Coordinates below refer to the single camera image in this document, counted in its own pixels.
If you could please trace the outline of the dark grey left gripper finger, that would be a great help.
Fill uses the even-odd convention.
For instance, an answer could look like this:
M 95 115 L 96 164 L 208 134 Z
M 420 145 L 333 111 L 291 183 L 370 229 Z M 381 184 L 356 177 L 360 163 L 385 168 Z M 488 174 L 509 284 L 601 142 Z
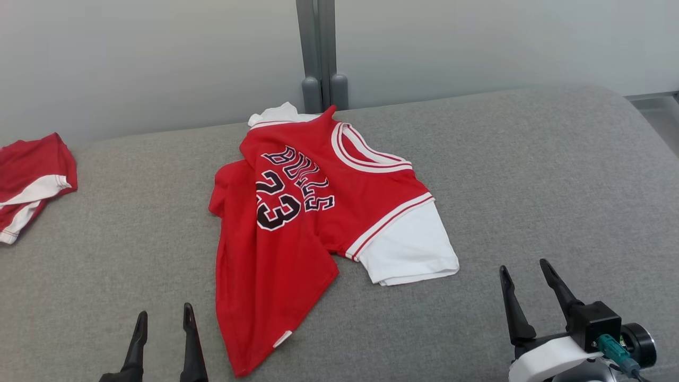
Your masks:
M 179 380 L 208 381 L 208 375 L 202 353 L 201 339 L 197 331 L 196 317 L 192 305 L 184 304 L 185 358 L 184 369 Z
M 143 380 L 143 355 L 148 331 L 148 315 L 143 310 L 138 315 L 133 330 L 133 337 L 129 342 L 126 358 L 119 372 L 106 373 L 100 377 L 104 381 L 142 381 Z

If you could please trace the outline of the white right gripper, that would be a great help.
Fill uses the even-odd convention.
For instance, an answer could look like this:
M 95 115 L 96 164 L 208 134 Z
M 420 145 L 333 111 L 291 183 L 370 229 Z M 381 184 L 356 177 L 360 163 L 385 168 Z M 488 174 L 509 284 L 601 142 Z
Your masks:
M 540 259 L 546 283 L 555 293 L 571 332 L 572 310 L 584 303 L 576 298 L 550 262 Z M 504 302 L 509 338 L 516 348 L 516 360 L 510 365 L 509 381 L 604 381 L 605 365 L 597 362 L 603 353 L 596 337 L 582 348 L 572 336 L 536 338 L 516 297 L 516 286 L 506 266 L 499 269 L 500 288 Z

